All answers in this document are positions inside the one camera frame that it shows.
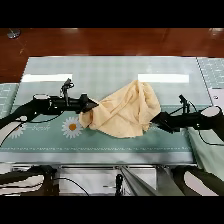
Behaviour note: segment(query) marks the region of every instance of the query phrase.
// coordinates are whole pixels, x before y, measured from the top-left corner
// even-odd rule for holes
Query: flower center
[[[70,129],[71,131],[74,131],[74,130],[76,129],[76,124],[70,124],[70,125],[69,125],[69,129]]]

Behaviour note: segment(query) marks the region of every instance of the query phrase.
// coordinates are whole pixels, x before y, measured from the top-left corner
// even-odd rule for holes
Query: flower
[[[26,130],[27,125],[26,124],[21,124],[19,127],[17,127],[10,135],[10,138],[17,138],[20,135],[23,134],[23,131]]]
[[[83,130],[82,126],[78,121],[78,117],[69,117],[63,122],[62,131],[64,132],[63,135],[66,135],[66,138],[70,137],[75,138],[82,134],[81,130]]]

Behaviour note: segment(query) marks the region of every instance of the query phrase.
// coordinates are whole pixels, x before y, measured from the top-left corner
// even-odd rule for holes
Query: brown wooden surface
[[[0,28],[0,83],[19,82],[30,56],[156,55],[224,57],[222,28]]]

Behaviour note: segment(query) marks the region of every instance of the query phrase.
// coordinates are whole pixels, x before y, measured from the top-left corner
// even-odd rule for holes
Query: tabletop
[[[194,57],[148,57],[148,56],[65,56],[31,57],[27,62],[13,110],[30,101],[35,94],[59,95],[64,81],[53,80],[55,75],[71,76],[75,84],[69,96],[78,98],[87,93],[90,98],[102,100],[139,74],[165,75],[160,82],[150,82],[162,111],[179,108],[180,94],[197,108],[211,105],[197,59]],[[187,75],[188,80],[171,82],[173,75]],[[42,81],[27,81],[35,76]],[[49,119],[39,116],[35,121]],[[80,135],[72,138],[62,131],[69,120],[78,122],[74,112],[65,112],[57,119],[43,124],[24,124],[12,133],[1,148],[1,162],[27,163],[132,163],[132,164],[182,164],[192,163],[193,155],[186,130],[169,134],[154,126],[143,136],[116,139],[99,131],[77,130]]]

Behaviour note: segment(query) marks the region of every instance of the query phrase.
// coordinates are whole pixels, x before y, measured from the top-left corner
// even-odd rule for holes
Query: beige cloth
[[[161,111],[152,87],[138,80],[97,103],[98,107],[79,115],[80,124],[117,138],[142,136]]]

